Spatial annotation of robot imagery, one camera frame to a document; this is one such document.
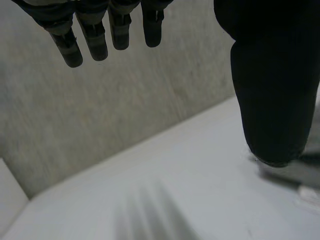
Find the white object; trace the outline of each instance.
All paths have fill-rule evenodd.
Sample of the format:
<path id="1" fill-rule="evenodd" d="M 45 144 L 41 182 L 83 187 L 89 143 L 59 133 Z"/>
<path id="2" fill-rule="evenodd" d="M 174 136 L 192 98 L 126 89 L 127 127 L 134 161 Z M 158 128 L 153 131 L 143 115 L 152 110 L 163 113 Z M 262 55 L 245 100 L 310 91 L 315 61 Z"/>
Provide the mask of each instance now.
<path id="1" fill-rule="evenodd" d="M 0 239 L 27 203 L 26 194 L 0 158 Z"/>
<path id="2" fill-rule="evenodd" d="M 299 199 L 296 204 L 312 213 L 320 215 L 320 189 L 301 185 L 298 189 Z"/>
<path id="3" fill-rule="evenodd" d="M 319 240 L 320 216 L 248 157 L 233 98 L 45 191 L 3 240 L 117 239 L 115 209 L 153 181 L 203 240 Z"/>

